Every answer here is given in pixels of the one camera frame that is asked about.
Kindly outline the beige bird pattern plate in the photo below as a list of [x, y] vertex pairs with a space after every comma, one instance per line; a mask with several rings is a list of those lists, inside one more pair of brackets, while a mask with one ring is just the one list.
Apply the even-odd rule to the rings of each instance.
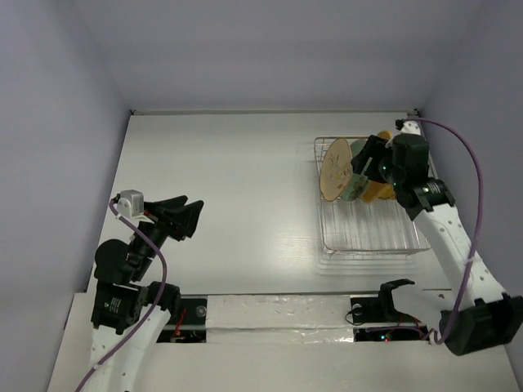
[[320, 192], [327, 202], [339, 198], [352, 178], [352, 152], [346, 139], [337, 138], [327, 149], [320, 169]]

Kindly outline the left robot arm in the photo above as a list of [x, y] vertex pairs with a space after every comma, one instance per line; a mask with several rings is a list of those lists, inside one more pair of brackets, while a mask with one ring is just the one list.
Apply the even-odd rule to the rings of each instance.
[[168, 283], [161, 248], [169, 239], [191, 238], [203, 206], [185, 195], [147, 202], [134, 189], [109, 201], [110, 212], [132, 236], [128, 243], [112, 238], [96, 249], [90, 368], [78, 391], [136, 390], [161, 331], [181, 312], [180, 289]]

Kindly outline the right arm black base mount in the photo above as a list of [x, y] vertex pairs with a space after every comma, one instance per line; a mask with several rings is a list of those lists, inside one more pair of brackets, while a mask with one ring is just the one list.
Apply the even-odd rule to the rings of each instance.
[[376, 296], [352, 297], [346, 321], [356, 327], [366, 323], [413, 323], [414, 318], [411, 315], [401, 313], [395, 308], [392, 298], [393, 290], [406, 285], [414, 285], [414, 281], [397, 279], [383, 283]]

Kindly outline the green flower plate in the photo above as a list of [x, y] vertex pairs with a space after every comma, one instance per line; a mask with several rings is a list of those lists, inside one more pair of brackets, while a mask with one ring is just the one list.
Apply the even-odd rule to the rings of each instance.
[[[366, 141], [363, 139], [358, 139], [353, 141], [350, 145], [352, 156], [355, 157], [358, 155], [361, 150], [364, 148]], [[369, 186], [369, 180], [366, 176], [354, 173], [349, 181], [348, 186], [341, 195], [341, 199], [348, 202], [353, 202], [359, 199]]]

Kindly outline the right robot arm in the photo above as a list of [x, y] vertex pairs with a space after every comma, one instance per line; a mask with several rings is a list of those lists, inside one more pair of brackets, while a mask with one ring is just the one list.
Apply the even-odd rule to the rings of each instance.
[[453, 300], [444, 300], [407, 278], [381, 285], [378, 314], [389, 322], [402, 316], [421, 320], [457, 356], [510, 343], [522, 325], [522, 298], [510, 296], [488, 271], [461, 223], [454, 196], [429, 174], [429, 144], [416, 134], [391, 140], [370, 136], [351, 164], [357, 174], [392, 185], [431, 245], [449, 281]]

